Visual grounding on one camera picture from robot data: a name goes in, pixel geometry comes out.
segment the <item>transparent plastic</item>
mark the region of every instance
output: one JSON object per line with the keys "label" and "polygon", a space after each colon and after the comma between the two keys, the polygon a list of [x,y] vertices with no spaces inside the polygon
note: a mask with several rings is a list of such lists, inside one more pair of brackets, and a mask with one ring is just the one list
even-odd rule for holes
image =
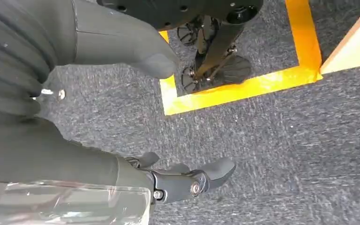
{"label": "transparent plastic", "polygon": [[147,225],[151,192],[42,180],[0,183],[0,225]]}

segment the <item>black sleeve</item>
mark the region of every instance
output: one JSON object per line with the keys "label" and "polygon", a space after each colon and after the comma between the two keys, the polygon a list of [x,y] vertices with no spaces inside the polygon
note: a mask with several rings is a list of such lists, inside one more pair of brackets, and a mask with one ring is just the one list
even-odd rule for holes
{"label": "black sleeve", "polygon": [[[125,20],[106,26],[90,22],[107,16]],[[118,30],[115,23],[121,24]],[[129,38],[132,26],[145,29],[152,46]],[[0,181],[139,183],[118,173],[121,165],[128,168],[123,158],[64,140],[54,124],[35,117],[40,105],[32,97],[40,95],[56,65],[99,62],[125,62],[158,78],[171,75],[178,64],[153,28],[126,15],[82,0],[0,0]],[[142,177],[129,171],[134,179]]]}

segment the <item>wooden panel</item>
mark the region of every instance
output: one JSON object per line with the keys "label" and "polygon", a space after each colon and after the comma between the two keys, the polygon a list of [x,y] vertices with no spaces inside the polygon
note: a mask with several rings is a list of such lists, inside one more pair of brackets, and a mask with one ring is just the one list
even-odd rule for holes
{"label": "wooden panel", "polygon": [[354,67],[360,67],[360,18],[324,62],[321,74]]}

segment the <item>screw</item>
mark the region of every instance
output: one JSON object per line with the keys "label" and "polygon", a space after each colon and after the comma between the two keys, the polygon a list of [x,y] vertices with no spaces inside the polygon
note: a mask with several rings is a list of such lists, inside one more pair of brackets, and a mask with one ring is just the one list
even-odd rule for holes
{"label": "screw", "polygon": [[49,89],[42,89],[41,94],[43,94],[43,95],[52,95],[54,93],[53,93],[53,91],[51,91]]}
{"label": "screw", "polygon": [[233,45],[228,49],[229,53],[237,53],[238,49],[237,46]]}
{"label": "screw", "polygon": [[154,191],[154,198],[157,200],[161,200],[164,197],[163,191]]}
{"label": "screw", "polygon": [[193,195],[199,194],[199,191],[200,191],[199,188],[200,188],[199,183],[198,183],[197,181],[195,181],[195,182],[191,185],[191,193],[192,193]]}
{"label": "screw", "polygon": [[59,98],[63,100],[66,97],[66,91],[64,89],[59,91]]}

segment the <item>carpet floor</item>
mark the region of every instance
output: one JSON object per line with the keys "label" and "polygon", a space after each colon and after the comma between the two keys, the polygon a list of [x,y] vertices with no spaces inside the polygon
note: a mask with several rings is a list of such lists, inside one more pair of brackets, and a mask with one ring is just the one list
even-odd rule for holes
{"label": "carpet floor", "polygon": [[[326,59],[360,16],[360,0],[311,0]],[[195,50],[171,45],[188,64]],[[266,0],[237,41],[254,75],[298,65],[283,0]],[[158,153],[157,168],[228,156],[221,189],[157,207],[151,224],[360,225],[360,68],[317,83],[164,116],[159,82],[125,65],[57,68],[41,115],[64,137],[123,155]]]}

